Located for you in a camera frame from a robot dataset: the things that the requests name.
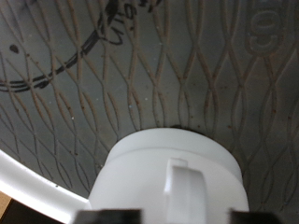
white plastic rim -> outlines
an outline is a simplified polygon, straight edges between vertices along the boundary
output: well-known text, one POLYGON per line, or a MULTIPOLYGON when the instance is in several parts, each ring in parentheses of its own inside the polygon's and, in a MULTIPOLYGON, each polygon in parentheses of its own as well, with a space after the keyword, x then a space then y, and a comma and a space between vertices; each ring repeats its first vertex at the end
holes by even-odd
POLYGON ((36 211, 68 223, 88 200, 57 186, 0 150, 0 191, 36 211))

black object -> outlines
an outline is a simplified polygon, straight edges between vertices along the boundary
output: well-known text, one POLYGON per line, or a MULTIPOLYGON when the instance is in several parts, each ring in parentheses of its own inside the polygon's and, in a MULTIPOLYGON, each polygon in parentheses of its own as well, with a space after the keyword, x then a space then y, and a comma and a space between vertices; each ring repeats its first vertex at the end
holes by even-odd
POLYGON ((141 210, 101 210, 78 212, 74 224, 141 224, 141 210))
POLYGON ((282 224, 272 213, 232 212, 230 224, 282 224))

black drawing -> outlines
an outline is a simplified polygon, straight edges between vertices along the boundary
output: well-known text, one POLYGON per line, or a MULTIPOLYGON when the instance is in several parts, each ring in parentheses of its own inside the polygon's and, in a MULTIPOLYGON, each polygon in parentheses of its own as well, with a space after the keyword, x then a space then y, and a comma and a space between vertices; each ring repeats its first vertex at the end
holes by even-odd
MULTIPOLYGON (((157 0, 156 4, 153 5, 152 3, 149 3, 149 0, 140 0, 138 6, 149 7, 148 12, 151 13, 153 8, 157 7, 161 2, 162 0, 157 0)), ((100 13, 99 20, 97 22, 97 30, 94 30, 92 34, 87 38, 87 40, 81 46, 82 50, 79 54, 76 52, 68 61, 65 62, 64 65, 60 66, 55 70, 56 75, 61 74, 65 69, 68 69, 72 67, 74 64, 76 64, 78 61, 78 55, 79 57, 88 55, 88 53, 92 50, 94 45, 99 40, 106 41, 111 45, 123 44, 122 36, 124 35, 124 33, 121 30, 117 29, 115 26, 113 26, 113 23, 114 22, 124 23, 123 18, 127 20, 133 20, 134 17, 137 15, 137 9, 132 4, 126 3, 123 5, 124 13, 121 13, 119 7, 120 6, 118 0, 109 0, 109 2, 105 7, 107 28, 113 31, 115 35, 112 35, 110 39, 107 38, 105 27, 104 27, 104 16, 102 13, 100 13)), ((15 53, 19 53, 19 50, 15 45, 11 45, 9 49, 15 53)), ((3 80, 0 80, 0 88, 3 88, 0 89, 0 91, 23 92, 23 91, 29 91, 31 88, 43 89, 50 84, 52 77, 53 77, 52 72, 50 72, 47 76, 42 75, 39 77, 35 77, 31 81, 33 85, 30 85, 31 83, 28 83, 24 80, 13 80, 8 83, 6 83, 3 80)))

wooden surface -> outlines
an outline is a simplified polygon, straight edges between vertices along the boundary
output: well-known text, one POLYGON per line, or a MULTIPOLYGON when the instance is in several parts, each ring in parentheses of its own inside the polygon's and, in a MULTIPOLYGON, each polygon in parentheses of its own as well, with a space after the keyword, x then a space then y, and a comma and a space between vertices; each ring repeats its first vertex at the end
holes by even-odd
POLYGON ((10 201, 11 201, 10 197, 0 192, 0 219, 2 218, 3 214, 6 212, 10 201))

